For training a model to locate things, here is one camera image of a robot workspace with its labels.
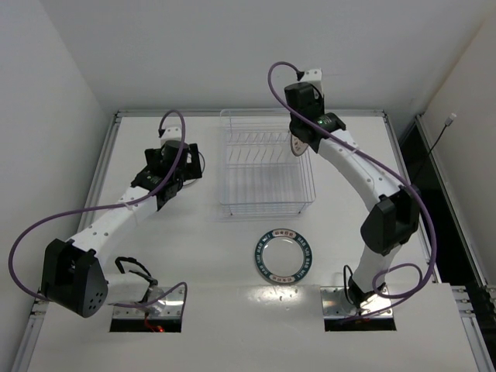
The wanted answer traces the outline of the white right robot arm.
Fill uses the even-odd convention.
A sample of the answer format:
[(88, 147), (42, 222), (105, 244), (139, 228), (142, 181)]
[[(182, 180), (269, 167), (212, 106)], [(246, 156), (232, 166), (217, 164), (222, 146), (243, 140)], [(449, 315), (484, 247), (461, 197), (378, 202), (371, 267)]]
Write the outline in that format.
[(387, 174), (380, 172), (356, 151), (325, 138), (295, 114), (290, 114), (291, 147), (296, 155), (311, 148), (330, 162), (362, 198), (368, 216), (360, 227), (365, 243), (357, 269), (348, 281), (345, 300), (356, 308), (380, 290), (385, 273), (401, 246), (417, 231), (419, 206), (411, 193)]

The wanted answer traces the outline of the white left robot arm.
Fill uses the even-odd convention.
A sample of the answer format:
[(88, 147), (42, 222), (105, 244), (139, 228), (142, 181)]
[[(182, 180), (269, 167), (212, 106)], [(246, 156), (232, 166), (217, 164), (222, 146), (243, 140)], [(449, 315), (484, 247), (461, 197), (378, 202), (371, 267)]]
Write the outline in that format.
[(122, 196), (122, 207), (108, 210), (66, 241), (53, 240), (45, 250), (42, 294), (83, 318), (103, 305), (150, 301), (158, 281), (142, 266), (105, 274), (105, 263), (125, 237), (160, 211), (186, 181), (202, 177), (195, 143), (168, 140), (159, 149), (147, 149), (145, 157), (146, 166)]

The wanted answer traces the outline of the plate with dark green rim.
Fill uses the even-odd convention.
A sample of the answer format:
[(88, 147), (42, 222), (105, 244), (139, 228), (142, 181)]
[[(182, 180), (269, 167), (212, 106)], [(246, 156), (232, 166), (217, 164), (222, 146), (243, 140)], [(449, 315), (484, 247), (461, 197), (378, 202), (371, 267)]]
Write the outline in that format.
[(292, 229), (272, 229), (262, 235), (254, 250), (259, 275), (272, 284), (289, 285), (303, 280), (312, 267), (307, 239)]

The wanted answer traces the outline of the white plate orange sunburst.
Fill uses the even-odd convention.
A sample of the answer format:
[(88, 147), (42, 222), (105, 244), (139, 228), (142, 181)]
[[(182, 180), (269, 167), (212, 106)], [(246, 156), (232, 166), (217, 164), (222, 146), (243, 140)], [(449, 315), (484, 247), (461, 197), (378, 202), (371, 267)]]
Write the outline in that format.
[(294, 156), (302, 156), (308, 149), (308, 144), (301, 141), (297, 136), (291, 134), (290, 138), (291, 152)]

